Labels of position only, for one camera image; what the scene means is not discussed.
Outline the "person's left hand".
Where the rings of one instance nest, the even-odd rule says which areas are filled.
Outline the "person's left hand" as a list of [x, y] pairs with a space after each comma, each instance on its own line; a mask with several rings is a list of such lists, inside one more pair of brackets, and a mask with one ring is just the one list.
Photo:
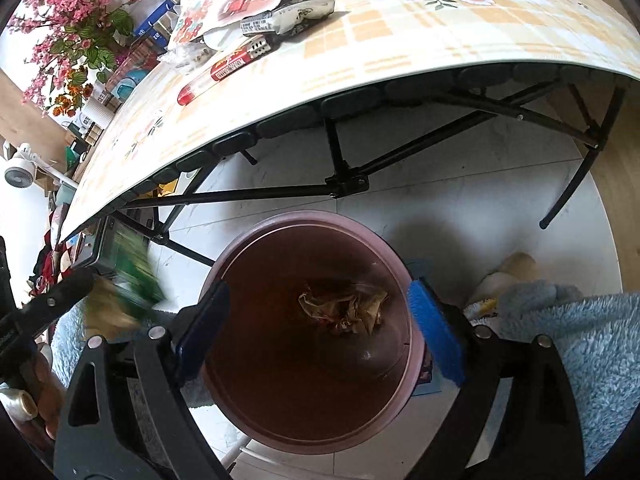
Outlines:
[[44, 421], [44, 429], [49, 438], [56, 439], [58, 424], [65, 398], [65, 389], [53, 374], [46, 357], [37, 351], [22, 367], [21, 372], [38, 408], [38, 414]]

